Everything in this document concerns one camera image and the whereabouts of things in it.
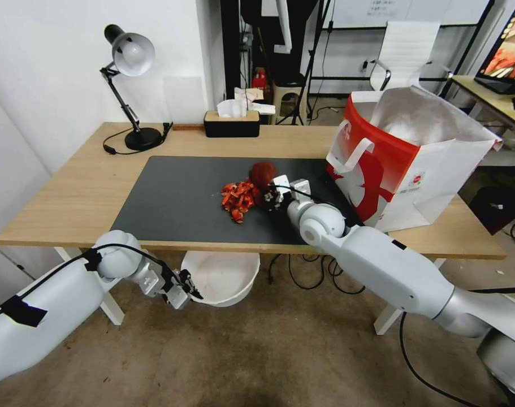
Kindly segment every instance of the desk leg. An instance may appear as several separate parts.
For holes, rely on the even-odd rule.
[[[476,102],[472,110],[470,110],[470,113],[468,115],[476,120],[478,118],[478,115],[481,113],[483,109],[483,103],[482,102]]]
[[[437,268],[442,267],[445,259],[439,258],[434,261],[434,265]],[[403,311],[396,309],[395,307],[387,304],[386,308],[382,311],[382,313],[378,316],[376,321],[374,322],[374,330],[376,331],[376,335],[383,335],[387,332],[391,325],[402,315]]]
[[[64,261],[68,261],[73,257],[76,257],[82,252],[78,248],[63,248],[63,247],[55,247],[56,252],[61,256],[61,259]],[[103,302],[101,303],[101,309],[109,318],[110,322],[114,325],[121,325],[124,317],[123,311],[116,302],[116,300],[110,295],[110,293],[105,293],[103,298]]]

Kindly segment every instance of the tissue box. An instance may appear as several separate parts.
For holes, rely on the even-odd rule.
[[[211,110],[205,114],[206,137],[257,137],[259,112],[249,110],[243,118],[221,118]]]

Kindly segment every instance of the monitor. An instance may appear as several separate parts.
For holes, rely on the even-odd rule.
[[[498,93],[515,94],[515,9],[475,81]]]

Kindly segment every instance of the white bag handle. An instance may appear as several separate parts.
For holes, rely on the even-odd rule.
[[[337,143],[337,139],[340,135],[340,132],[344,129],[344,127],[347,124],[350,124],[349,121],[343,120],[342,123],[340,123],[340,125],[337,127],[335,137],[332,141],[333,144]],[[332,167],[338,174],[342,174],[343,172],[353,171],[353,169],[357,165],[357,162],[362,157],[363,153],[367,150],[372,153],[372,151],[374,150],[374,143],[365,137],[359,142],[359,144],[357,144],[357,146],[355,147],[355,149],[353,150],[353,152],[348,157],[345,163],[341,163],[340,161],[338,161],[338,159],[331,152],[327,154],[326,160],[329,162],[329,164],[332,165]]]

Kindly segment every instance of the white bucket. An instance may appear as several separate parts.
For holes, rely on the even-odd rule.
[[[227,307],[248,295],[259,264],[259,253],[187,252],[181,268],[191,273],[203,297],[193,297],[195,302]]]

